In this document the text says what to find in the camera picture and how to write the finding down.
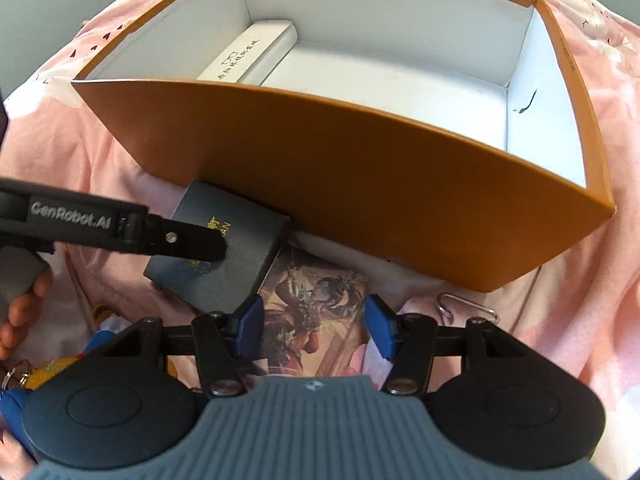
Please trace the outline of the person's left hand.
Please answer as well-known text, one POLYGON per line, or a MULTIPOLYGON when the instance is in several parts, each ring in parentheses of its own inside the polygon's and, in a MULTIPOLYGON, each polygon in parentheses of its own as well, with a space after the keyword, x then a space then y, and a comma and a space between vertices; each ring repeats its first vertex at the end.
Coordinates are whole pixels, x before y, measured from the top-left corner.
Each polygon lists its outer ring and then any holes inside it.
POLYGON ((53 283, 50 266, 46 266, 35 279, 32 287, 23 295, 16 297, 8 309, 8 320, 1 324, 0 356, 8 360, 16 349, 27 339, 42 313, 44 300, 53 283))

